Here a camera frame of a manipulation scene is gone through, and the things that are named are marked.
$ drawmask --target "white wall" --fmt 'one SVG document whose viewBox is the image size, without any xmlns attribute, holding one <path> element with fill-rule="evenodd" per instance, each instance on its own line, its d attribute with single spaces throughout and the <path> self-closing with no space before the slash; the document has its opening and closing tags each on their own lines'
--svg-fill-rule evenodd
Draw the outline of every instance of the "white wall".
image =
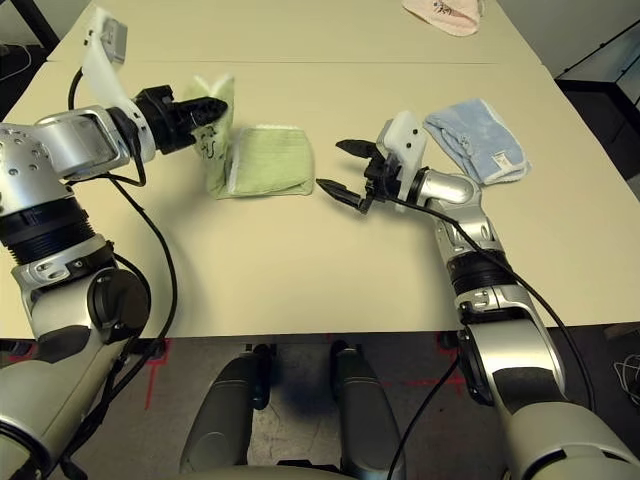
<svg viewBox="0 0 640 480">
<path fill-rule="evenodd" d="M 73 26 L 89 0 L 35 0 L 53 30 L 62 38 Z M 0 5 L 0 43 L 39 44 L 11 2 Z"/>
<path fill-rule="evenodd" d="M 499 0 L 505 13 L 552 75 L 562 73 L 640 18 L 640 0 Z M 613 81 L 640 48 L 640 26 L 618 38 L 563 78 Z M 620 87 L 640 95 L 640 64 Z"/>
</svg>

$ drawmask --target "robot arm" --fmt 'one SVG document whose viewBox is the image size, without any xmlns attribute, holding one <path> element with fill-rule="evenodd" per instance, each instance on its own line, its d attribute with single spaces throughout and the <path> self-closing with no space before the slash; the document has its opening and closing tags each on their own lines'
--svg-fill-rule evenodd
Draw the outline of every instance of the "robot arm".
<svg viewBox="0 0 640 480">
<path fill-rule="evenodd" d="M 142 282 L 117 268 L 69 185 L 192 145 L 191 131 L 227 107 L 174 102 L 167 85 L 123 98 L 109 65 L 124 57 L 122 26 L 102 12 L 89 37 L 85 77 L 106 85 L 98 96 L 107 108 L 0 124 L 0 241 L 38 343 L 34 360 L 0 370 L 0 478 L 48 475 L 149 316 Z"/>
<path fill-rule="evenodd" d="M 496 231 L 481 208 L 481 190 L 464 175 L 419 168 L 425 135 L 409 112 L 387 122 L 377 144 L 343 140 L 338 147 L 369 158 L 366 197 L 332 180 L 318 184 L 334 199 L 367 213 L 373 200 L 428 208 L 436 218 L 442 259 L 463 325 L 462 370 L 471 397 L 493 406 L 502 422 L 511 478 L 639 478 L 640 462 L 591 411 L 565 397 L 560 357 L 527 290 L 510 273 Z"/>
</svg>

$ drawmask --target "green towel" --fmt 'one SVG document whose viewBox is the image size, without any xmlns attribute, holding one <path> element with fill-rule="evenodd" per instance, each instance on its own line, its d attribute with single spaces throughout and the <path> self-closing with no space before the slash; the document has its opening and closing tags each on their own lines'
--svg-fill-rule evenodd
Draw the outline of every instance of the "green towel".
<svg viewBox="0 0 640 480">
<path fill-rule="evenodd" d="M 228 104 L 215 123 L 194 131 L 195 148 L 206 166 L 207 191 L 218 199 L 256 195 L 309 195 L 313 190 L 313 154 L 297 127 L 258 125 L 242 129 L 230 143 L 234 79 L 226 75 L 211 88 L 195 77 L 187 98 L 211 96 Z"/>
<path fill-rule="evenodd" d="M 309 195 L 313 190 L 313 155 L 297 127 L 257 125 L 235 140 L 227 195 Z"/>
</svg>

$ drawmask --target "table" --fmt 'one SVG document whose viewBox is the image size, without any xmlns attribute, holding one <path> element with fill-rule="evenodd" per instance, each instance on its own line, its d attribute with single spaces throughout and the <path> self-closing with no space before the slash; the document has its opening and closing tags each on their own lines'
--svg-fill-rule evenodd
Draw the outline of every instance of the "table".
<svg viewBox="0 0 640 480">
<path fill-rule="evenodd" d="M 470 38 L 428 25 L 400 0 L 97 3 L 129 27 L 129 63 L 540 63 L 495 0 L 487 0 L 480 31 Z M 81 63 L 93 8 L 89 5 L 50 61 Z"/>
<path fill-rule="evenodd" d="M 7 121 L 31 123 L 65 109 L 75 65 L 47 63 Z M 334 147 L 374 140 L 402 109 L 422 117 L 482 97 L 504 117 L 533 164 L 516 184 L 484 191 L 514 268 L 568 325 L 640 320 L 640 204 L 586 125 L 540 65 L 131 63 L 131 94 L 169 83 L 177 96 L 193 74 L 236 75 L 236 127 L 293 124 L 313 145 L 316 174 L 363 191 L 365 162 Z M 92 102 L 81 82 L 77 105 Z M 423 164 L 454 163 L 433 140 Z M 124 173 L 133 174 L 126 167 Z M 418 212 L 376 203 L 362 216 L 320 189 L 311 196 L 216 201 L 187 149 L 148 164 L 148 185 L 130 188 L 165 233 L 177 263 L 180 306 L 170 335 L 456 329 L 453 292 Z M 75 187 L 95 230 L 138 264 L 155 292 L 154 335 L 168 310 L 162 252 L 146 225 L 103 180 Z M 30 337 L 12 260 L 0 254 L 0 337 Z M 550 319 L 539 310 L 547 325 Z"/>
</svg>

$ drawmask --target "blue towel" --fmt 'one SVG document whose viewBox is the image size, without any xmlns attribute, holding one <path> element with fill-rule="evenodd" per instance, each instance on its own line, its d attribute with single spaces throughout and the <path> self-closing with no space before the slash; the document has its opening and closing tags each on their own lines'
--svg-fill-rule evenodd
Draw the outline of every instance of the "blue towel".
<svg viewBox="0 0 640 480">
<path fill-rule="evenodd" d="M 531 170 L 518 141 L 484 100 L 474 98 L 432 113 L 424 127 L 478 183 L 514 182 Z"/>
</svg>

